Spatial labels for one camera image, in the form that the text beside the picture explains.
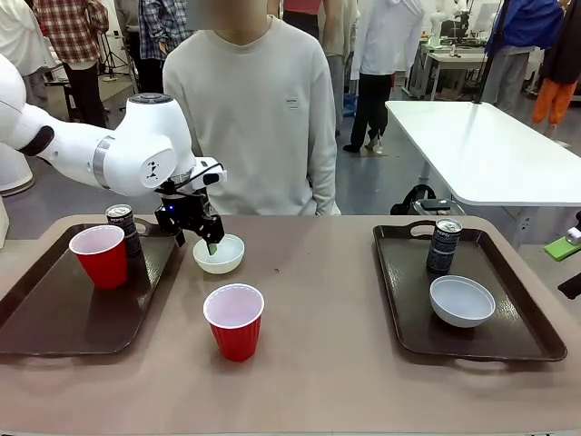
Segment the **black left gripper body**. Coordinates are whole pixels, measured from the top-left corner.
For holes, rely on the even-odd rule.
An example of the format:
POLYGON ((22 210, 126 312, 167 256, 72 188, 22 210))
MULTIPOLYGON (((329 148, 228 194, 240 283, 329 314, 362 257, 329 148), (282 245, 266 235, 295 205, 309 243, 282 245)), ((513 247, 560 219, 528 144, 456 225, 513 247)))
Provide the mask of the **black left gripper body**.
POLYGON ((202 219, 216 215, 211 211, 205 188, 184 193, 176 183, 168 181, 154 191, 162 201, 154 213, 162 232, 175 235, 176 229, 181 228, 201 235, 202 219))

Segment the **white bowl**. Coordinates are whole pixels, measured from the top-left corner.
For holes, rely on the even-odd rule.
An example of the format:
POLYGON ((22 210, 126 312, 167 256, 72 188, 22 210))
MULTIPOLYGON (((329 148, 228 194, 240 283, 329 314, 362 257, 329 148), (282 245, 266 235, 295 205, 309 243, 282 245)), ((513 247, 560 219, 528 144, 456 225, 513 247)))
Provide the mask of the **white bowl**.
POLYGON ((198 241, 192 248, 194 261, 206 272, 214 275, 226 274, 235 270, 241 263, 245 245, 241 238, 225 234, 216 245, 214 254, 210 254, 204 240, 198 241))

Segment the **black drink can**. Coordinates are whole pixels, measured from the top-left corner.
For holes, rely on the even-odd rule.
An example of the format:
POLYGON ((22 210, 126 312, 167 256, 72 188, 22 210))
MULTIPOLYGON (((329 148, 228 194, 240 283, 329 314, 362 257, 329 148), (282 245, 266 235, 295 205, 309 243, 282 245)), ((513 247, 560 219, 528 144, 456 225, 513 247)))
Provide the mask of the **black drink can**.
POLYGON ((461 223, 454 219, 436 221, 427 257, 427 268, 430 271, 447 273, 450 270, 461 232, 461 223))
POLYGON ((138 256, 141 243, 133 219, 133 209, 128 204, 115 204, 108 207, 105 216, 110 225, 121 228, 124 232, 124 246, 128 258, 138 256))

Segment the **red plastic cup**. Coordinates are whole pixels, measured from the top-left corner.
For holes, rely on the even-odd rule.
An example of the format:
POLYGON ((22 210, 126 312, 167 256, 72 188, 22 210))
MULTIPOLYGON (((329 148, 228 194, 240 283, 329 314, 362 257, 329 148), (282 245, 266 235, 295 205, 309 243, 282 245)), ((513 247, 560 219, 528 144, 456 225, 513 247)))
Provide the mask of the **red plastic cup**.
POLYGON ((69 250, 97 288, 114 289, 127 281, 124 237, 120 227, 107 224, 88 228, 69 242, 69 250))
POLYGON ((203 315, 225 359, 244 362, 256 352, 264 307, 261 292, 244 283, 224 285, 206 298, 203 315))

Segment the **grey bowl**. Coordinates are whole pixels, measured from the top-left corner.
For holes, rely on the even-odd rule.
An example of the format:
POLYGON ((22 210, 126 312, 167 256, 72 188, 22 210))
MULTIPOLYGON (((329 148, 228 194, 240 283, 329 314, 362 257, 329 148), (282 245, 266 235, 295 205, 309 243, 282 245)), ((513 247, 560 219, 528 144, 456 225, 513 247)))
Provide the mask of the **grey bowl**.
POLYGON ((462 329, 481 325, 496 311, 496 300, 486 287, 457 275, 435 279, 429 287, 429 299, 442 321, 462 329))

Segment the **person's left forearm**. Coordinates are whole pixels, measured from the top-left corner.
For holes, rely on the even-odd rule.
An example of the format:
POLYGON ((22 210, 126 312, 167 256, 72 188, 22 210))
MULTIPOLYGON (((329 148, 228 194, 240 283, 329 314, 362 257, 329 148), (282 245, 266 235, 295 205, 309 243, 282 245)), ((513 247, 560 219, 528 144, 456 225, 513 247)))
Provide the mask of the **person's left forearm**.
POLYGON ((341 215, 336 203, 336 162, 334 134, 318 137, 312 147, 308 166, 317 215, 341 215))

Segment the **white table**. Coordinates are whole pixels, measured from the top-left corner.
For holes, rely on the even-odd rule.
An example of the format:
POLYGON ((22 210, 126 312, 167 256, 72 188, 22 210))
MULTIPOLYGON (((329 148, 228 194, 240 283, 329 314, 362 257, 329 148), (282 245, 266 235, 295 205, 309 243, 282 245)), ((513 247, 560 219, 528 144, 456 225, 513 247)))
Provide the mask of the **white table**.
POLYGON ((525 241, 541 207, 581 209, 581 157, 487 103, 385 103, 419 151, 419 181, 436 173, 472 206, 517 207, 511 244, 525 241))

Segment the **bystander in orange trousers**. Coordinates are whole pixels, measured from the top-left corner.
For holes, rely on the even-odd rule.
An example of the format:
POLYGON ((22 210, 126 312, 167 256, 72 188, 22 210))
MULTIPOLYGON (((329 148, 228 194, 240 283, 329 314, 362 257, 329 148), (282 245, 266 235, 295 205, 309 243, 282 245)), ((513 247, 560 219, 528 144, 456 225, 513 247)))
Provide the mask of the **bystander in orange trousers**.
POLYGON ((541 87, 535 102, 533 125, 548 121, 548 130, 563 120, 581 77, 581 0, 571 0, 555 43, 541 65, 541 87))

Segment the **black bag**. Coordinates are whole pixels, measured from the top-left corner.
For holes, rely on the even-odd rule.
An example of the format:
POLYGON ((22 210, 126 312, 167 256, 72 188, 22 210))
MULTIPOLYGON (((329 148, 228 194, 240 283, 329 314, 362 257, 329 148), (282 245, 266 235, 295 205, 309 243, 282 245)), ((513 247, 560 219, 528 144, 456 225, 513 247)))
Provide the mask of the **black bag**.
POLYGON ((422 183, 415 185, 402 203, 395 203, 389 214, 462 216, 466 213, 459 204, 453 200, 438 198, 431 187, 422 183))

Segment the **bystander in grey top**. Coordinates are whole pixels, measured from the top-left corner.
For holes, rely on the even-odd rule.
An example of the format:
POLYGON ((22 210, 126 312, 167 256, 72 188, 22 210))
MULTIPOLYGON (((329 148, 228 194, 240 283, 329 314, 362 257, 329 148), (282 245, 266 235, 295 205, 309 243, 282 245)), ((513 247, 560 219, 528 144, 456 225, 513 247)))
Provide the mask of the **bystander in grey top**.
POLYGON ((123 37, 123 42, 133 63, 133 74, 135 75, 137 91, 141 92, 140 82, 140 26, 138 22, 138 0, 113 0, 117 15, 119 28, 123 37))

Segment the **bystander in red plaid shirt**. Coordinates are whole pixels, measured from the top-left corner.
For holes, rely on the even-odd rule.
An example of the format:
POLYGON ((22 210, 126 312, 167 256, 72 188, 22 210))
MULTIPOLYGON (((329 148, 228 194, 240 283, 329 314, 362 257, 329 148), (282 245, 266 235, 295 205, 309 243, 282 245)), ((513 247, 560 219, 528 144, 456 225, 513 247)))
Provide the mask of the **bystander in red plaid shirt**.
POLYGON ((98 36, 109 30, 107 8, 100 0, 34 0, 34 12, 64 66, 82 122, 105 128, 98 36))

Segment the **grey workshop desk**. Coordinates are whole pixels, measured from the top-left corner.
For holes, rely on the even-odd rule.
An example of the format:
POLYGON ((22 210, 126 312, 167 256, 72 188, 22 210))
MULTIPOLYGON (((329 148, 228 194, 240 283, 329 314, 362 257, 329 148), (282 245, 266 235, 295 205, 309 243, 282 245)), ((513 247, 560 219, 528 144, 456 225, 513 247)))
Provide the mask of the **grey workshop desk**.
POLYGON ((403 91, 421 101, 461 99, 475 93, 486 61, 483 47, 433 47, 421 41, 403 91))

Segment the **bystander in olive jacket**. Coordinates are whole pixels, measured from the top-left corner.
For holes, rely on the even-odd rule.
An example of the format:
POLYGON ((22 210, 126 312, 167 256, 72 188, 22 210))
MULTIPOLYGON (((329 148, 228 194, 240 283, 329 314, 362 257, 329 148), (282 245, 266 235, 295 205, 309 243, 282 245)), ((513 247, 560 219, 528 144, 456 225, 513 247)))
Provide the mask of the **bystander in olive jacket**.
POLYGON ((335 135, 343 120, 345 67, 353 50, 359 9, 358 0, 322 0, 322 47, 330 68, 335 105, 335 135))

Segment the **bystander in white clothes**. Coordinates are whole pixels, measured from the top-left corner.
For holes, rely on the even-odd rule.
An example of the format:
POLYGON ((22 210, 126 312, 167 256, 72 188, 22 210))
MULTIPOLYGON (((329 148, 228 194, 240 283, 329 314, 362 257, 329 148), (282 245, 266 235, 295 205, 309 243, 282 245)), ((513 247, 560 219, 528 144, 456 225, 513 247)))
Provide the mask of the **bystander in white clothes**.
POLYGON ((44 74, 56 63, 34 12, 25 0, 0 0, 0 54, 22 76, 26 102, 47 111, 44 74))

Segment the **bystander in white shirt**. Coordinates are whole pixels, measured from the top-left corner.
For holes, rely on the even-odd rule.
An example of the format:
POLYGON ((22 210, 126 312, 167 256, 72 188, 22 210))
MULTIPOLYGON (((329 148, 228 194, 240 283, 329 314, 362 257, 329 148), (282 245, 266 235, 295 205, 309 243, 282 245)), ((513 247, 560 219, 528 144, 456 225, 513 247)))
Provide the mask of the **bystander in white shirt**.
POLYGON ((419 46, 424 20, 421 0, 360 0, 350 79, 358 83, 357 108, 350 143, 343 147, 357 154, 380 143, 388 123, 385 103, 395 83, 400 57, 410 72, 419 46))

